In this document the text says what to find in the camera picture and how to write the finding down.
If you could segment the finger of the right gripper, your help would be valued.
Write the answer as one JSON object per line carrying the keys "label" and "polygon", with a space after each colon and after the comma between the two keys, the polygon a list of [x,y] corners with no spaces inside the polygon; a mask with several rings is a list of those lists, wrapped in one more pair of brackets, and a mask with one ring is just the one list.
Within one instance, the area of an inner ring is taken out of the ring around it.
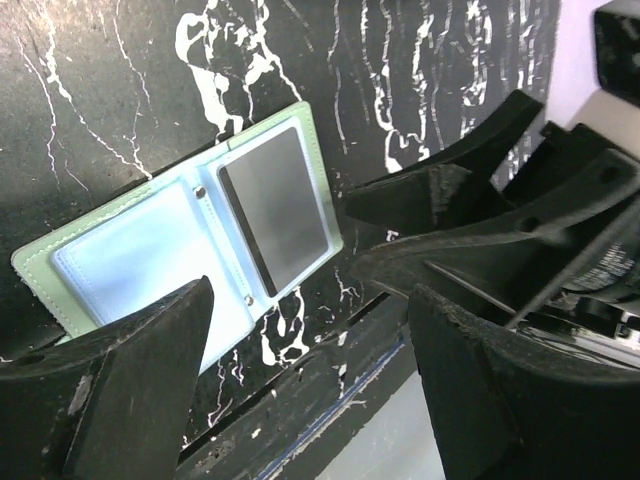
{"label": "finger of the right gripper", "polygon": [[345,213],[402,235],[451,228],[473,216],[491,178],[543,109],[521,90],[449,147],[401,171],[359,185],[344,197]]}

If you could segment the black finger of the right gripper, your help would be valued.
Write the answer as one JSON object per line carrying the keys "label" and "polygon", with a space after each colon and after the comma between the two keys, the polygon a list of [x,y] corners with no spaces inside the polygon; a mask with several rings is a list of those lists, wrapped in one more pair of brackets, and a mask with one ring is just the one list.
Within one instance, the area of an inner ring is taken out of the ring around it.
{"label": "black finger of the right gripper", "polygon": [[497,320],[521,320],[562,290],[638,313],[639,162],[605,149],[518,209],[377,246],[353,275],[404,297],[425,285]]}

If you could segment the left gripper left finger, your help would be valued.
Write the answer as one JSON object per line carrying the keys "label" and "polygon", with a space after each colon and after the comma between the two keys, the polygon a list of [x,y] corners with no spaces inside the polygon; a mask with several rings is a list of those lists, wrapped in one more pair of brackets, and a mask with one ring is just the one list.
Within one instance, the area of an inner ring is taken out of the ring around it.
{"label": "left gripper left finger", "polygon": [[213,307],[202,277],[3,366],[2,478],[173,478]]}

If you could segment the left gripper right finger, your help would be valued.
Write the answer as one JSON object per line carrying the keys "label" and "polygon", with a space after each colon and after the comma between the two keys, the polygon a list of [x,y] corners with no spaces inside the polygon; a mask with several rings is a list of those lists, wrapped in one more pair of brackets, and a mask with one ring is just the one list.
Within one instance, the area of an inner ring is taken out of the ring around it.
{"label": "left gripper right finger", "polygon": [[408,323],[449,479],[635,479],[639,375],[559,352],[417,286]]}

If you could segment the green card holder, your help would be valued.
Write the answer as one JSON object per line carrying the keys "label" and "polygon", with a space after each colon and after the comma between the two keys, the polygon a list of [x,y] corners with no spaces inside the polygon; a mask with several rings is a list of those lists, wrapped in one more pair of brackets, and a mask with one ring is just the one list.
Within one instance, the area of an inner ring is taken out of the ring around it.
{"label": "green card holder", "polygon": [[[299,129],[329,251],[271,297],[217,172],[232,151],[286,126]],[[201,365],[208,368],[342,247],[312,109],[300,101],[18,248],[11,264],[71,338],[207,277],[214,307]]]}

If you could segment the dark grey card in holder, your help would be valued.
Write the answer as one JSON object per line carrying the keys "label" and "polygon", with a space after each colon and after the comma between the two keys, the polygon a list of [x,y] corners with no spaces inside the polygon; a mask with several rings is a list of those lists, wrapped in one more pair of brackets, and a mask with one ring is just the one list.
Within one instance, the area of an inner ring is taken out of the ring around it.
{"label": "dark grey card in holder", "polygon": [[298,128],[286,126],[232,151],[217,176],[269,296],[329,251]]}

